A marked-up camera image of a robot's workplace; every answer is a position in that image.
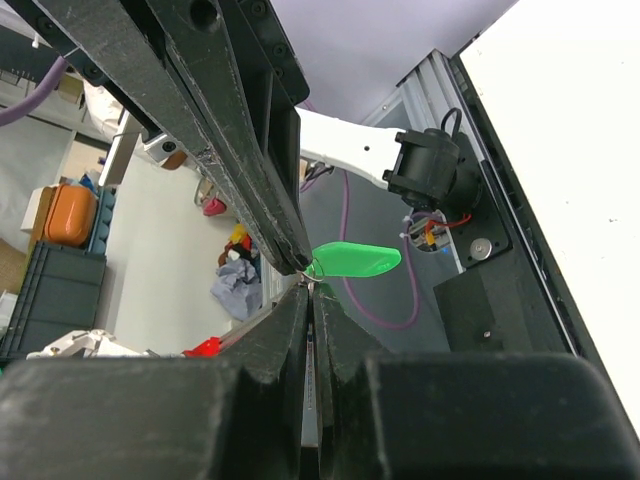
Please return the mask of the green key tag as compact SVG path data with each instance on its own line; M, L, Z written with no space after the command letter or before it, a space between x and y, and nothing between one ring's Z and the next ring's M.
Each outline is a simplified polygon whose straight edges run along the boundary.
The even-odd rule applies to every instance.
M393 270L402 261L395 248L345 241L323 244L313 250L325 278L370 278Z

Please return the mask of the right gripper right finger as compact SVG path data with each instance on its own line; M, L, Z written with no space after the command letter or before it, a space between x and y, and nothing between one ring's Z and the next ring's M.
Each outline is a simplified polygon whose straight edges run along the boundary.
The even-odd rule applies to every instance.
M313 292L324 479L635 479L611 384L569 354L392 353Z

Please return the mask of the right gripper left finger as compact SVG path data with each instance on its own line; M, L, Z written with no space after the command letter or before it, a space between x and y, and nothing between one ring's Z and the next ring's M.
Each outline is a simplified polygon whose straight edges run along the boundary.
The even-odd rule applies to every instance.
M1 378L5 479L295 479L308 290L211 358L48 358Z

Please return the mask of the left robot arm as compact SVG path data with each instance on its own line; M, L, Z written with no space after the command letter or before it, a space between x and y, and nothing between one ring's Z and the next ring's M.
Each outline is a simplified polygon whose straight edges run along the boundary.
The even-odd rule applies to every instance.
M159 150L180 150L220 189L282 274L312 262L301 160L369 180L417 206L461 181L443 133L364 127L301 108L309 86L267 1L15 1L13 10Z

